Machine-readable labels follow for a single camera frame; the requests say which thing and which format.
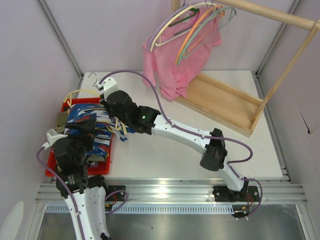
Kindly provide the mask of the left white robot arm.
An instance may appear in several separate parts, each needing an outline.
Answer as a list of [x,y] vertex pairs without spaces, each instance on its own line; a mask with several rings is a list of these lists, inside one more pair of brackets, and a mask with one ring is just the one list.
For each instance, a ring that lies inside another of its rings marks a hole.
[[74,133],[52,145],[58,174],[57,189],[68,206],[78,240],[109,240],[105,216],[107,186],[101,175],[89,177],[86,152],[93,150],[96,118],[68,123]]

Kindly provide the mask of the green yellow camouflage trousers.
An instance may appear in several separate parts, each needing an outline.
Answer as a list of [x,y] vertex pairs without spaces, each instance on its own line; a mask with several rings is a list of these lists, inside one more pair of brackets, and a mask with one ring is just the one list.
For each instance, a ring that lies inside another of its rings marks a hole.
[[[55,131],[58,134],[64,134],[64,132],[65,132],[65,124],[67,123],[68,116],[69,116],[69,113],[67,111],[59,112],[57,114]],[[107,161],[107,157],[106,156],[99,156],[99,155],[96,155],[96,154],[90,154],[90,155],[86,156],[85,160],[88,163],[90,163],[91,165],[93,165],[93,164],[96,164],[94,162],[106,162]]]

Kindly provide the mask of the mint green hanger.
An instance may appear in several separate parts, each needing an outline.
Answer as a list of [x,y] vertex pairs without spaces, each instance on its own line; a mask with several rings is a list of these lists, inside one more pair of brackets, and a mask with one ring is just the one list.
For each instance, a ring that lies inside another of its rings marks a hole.
[[[225,17],[227,11],[229,11],[227,21],[222,26],[219,26],[220,21]],[[219,30],[231,22],[236,15],[237,10],[234,7],[223,6],[216,13],[212,12],[209,14],[207,16],[208,19],[203,19],[183,48],[177,65],[181,63],[182,59],[187,59],[198,48],[200,48],[200,46],[209,41],[214,35],[217,34],[217,32],[219,33]]]

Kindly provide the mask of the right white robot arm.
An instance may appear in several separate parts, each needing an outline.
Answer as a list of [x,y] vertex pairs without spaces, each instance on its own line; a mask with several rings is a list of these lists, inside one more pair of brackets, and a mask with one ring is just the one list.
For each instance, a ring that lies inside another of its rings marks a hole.
[[138,106],[122,90],[116,90],[105,97],[100,95],[100,103],[110,117],[118,118],[126,127],[139,134],[165,137],[184,144],[202,154],[200,166],[218,172],[225,181],[226,190],[234,197],[245,196],[249,183],[240,177],[227,163],[226,139],[221,130],[203,131],[189,126],[178,126],[164,114],[149,106]]

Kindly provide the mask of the orange hanger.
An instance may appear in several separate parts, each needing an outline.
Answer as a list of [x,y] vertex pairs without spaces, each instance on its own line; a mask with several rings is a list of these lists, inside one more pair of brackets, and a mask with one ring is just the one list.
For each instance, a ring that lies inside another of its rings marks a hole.
[[197,21],[193,24],[192,28],[190,29],[190,31],[188,32],[188,35],[186,36],[186,38],[184,39],[184,42],[182,43],[182,46],[180,47],[180,50],[178,51],[176,60],[175,60],[175,64],[178,65],[179,63],[179,57],[180,55],[183,53],[183,49],[186,46],[188,40],[190,39],[192,33],[196,30],[196,28],[198,27],[198,25],[202,22],[203,19],[208,20],[208,15],[210,15],[211,13],[216,13],[218,10],[220,10],[223,6],[222,5],[213,5],[211,8],[208,8],[207,11],[201,15]]

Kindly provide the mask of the blue red white shorts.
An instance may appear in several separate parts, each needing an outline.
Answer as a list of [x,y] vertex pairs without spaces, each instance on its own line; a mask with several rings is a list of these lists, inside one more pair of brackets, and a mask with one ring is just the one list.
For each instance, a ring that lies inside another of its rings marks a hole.
[[125,142],[127,134],[135,133],[117,117],[109,116],[104,106],[97,103],[72,105],[68,112],[67,123],[80,125],[78,129],[66,128],[65,133],[68,135],[81,134],[85,127],[88,127],[90,133],[94,135],[93,147],[85,152],[86,156],[107,158],[113,137]]

